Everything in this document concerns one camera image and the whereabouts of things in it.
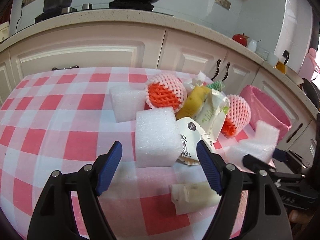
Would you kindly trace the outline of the right hand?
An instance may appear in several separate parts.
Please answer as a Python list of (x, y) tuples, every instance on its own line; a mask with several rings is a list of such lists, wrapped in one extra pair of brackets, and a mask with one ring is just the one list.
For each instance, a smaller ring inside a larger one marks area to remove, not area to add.
[(292, 210), (289, 213), (289, 220), (292, 223), (301, 224), (303, 227), (306, 227), (313, 216), (314, 213), (310, 211)]

